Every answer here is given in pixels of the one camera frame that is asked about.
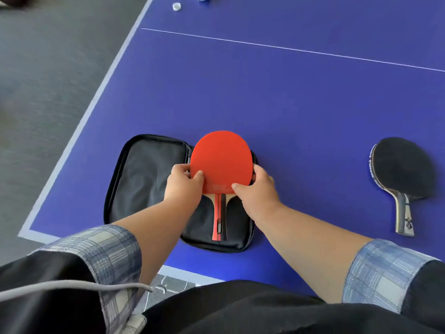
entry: plaid shirt sleeve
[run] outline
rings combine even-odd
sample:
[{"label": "plaid shirt sleeve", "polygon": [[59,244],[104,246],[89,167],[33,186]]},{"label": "plaid shirt sleeve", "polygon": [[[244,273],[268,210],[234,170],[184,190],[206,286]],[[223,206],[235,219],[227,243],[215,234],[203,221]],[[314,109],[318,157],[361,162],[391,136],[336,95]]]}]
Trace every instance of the plaid shirt sleeve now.
[{"label": "plaid shirt sleeve", "polygon": [[412,280],[431,260],[437,259],[391,241],[370,241],[349,268],[342,302],[373,304],[400,313]]},{"label": "plaid shirt sleeve", "polygon": [[[91,228],[45,245],[37,251],[72,253],[86,263],[95,281],[103,285],[138,282],[142,266],[136,238],[118,225]],[[131,315],[137,305],[137,290],[99,292],[107,334],[139,333],[146,319]]]}]

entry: hand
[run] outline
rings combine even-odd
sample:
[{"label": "hand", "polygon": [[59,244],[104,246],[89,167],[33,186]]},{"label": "hand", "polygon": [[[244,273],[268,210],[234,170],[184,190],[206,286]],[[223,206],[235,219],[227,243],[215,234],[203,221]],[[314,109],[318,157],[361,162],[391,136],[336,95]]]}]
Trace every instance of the hand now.
[{"label": "hand", "polygon": [[204,175],[198,171],[193,179],[190,179],[190,164],[176,164],[171,169],[167,179],[164,202],[173,201],[181,204],[180,208],[194,211],[203,194]]},{"label": "hand", "polygon": [[282,206],[275,190],[274,179],[259,165],[253,165],[255,183],[250,186],[234,183],[233,191],[242,200],[242,205],[250,218],[259,223],[276,208]]}]

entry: black zippered case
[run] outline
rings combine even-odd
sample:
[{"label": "black zippered case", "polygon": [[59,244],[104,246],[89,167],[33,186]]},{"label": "black zippered case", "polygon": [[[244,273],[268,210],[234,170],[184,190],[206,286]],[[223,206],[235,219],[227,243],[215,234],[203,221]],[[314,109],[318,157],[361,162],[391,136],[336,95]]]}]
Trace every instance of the black zippered case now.
[{"label": "black zippered case", "polygon": [[[193,146],[179,139],[142,134],[124,145],[105,198],[104,222],[113,223],[164,199],[167,178],[174,164],[189,163]],[[252,152],[254,164],[258,164]],[[182,232],[189,245],[218,252],[242,252],[254,234],[254,223],[238,197],[226,209],[226,240],[213,241],[214,207],[201,201]]]}]

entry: table tennis paddle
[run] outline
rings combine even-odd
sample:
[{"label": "table tennis paddle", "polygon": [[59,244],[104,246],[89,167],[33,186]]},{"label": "table tennis paddle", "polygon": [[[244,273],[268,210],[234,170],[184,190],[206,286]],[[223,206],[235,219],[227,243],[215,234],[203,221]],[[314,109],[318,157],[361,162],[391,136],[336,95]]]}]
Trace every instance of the table tennis paddle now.
[{"label": "table tennis paddle", "polygon": [[382,139],[369,155],[375,183],[396,200],[396,233],[414,236],[410,201],[434,195],[436,174],[425,151],[399,137]]},{"label": "table tennis paddle", "polygon": [[247,143],[230,131],[215,131],[201,138],[193,149],[190,175],[204,172],[203,195],[214,204],[212,240],[226,240],[226,206],[235,195],[233,183],[249,185],[253,173]]}]

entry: black rubber paddle face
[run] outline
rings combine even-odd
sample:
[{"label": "black rubber paddle face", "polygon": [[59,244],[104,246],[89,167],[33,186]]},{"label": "black rubber paddle face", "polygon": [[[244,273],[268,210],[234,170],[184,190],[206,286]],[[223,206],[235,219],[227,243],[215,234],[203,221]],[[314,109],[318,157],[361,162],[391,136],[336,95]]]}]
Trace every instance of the black rubber paddle face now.
[{"label": "black rubber paddle face", "polygon": [[436,174],[420,146],[400,137],[382,139],[372,149],[369,168],[377,185],[411,199],[434,195]]}]

